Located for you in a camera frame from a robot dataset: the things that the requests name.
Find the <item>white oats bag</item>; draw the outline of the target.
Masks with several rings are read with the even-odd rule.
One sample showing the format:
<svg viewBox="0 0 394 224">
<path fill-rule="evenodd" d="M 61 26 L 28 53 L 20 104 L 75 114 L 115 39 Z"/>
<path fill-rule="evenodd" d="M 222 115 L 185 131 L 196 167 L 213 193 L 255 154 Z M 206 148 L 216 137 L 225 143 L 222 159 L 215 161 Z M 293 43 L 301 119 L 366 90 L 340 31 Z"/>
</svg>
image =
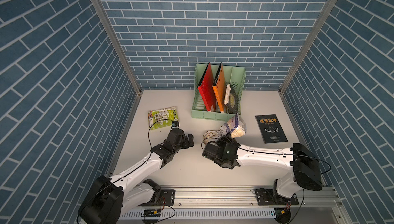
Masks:
<svg viewBox="0 0 394 224">
<path fill-rule="evenodd" d="M 239 114 L 225 122 L 217 131 L 219 136 L 225 136 L 229 133 L 232 138 L 244 136 L 246 132 L 246 123 Z"/>
</svg>

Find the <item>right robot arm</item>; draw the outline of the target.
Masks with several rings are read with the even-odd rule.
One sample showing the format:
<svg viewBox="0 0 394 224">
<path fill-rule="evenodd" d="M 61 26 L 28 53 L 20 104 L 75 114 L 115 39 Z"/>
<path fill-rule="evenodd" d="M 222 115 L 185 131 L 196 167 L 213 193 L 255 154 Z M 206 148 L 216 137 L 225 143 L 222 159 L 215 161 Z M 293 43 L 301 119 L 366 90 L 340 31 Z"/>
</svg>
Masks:
<svg viewBox="0 0 394 224">
<path fill-rule="evenodd" d="M 285 175 L 275 179 L 273 184 L 274 193 L 283 198 L 291 198 L 301 189 L 323 189 L 320 160 L 300 143 L 294 143 L 290 148 L 264 149 L 241 145 L 226 135 L 209 141 L 202 156 L 225 169 L 264 166 L 285 170 Z"/>
</svg>

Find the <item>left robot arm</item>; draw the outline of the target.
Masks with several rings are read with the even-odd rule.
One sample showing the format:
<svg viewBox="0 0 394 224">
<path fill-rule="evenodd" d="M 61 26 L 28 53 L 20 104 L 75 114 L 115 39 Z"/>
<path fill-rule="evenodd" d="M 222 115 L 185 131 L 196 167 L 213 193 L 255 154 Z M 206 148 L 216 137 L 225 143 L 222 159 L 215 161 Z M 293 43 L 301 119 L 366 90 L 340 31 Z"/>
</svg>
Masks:
<svg viewBox="0 0 394 224">
<path fill-rule="evenodd" d="M 193 146 L 192 134 L 171 128 L 167 138 L 151 147 L 141 161 L 117 175 L 97 178 L 78 210 L 77 220 L 87 224 L 115 224 L 131 209 L 157 202 L 161 187 L 148 177 L 171 162 L 181 149 Z"/>
</svg>

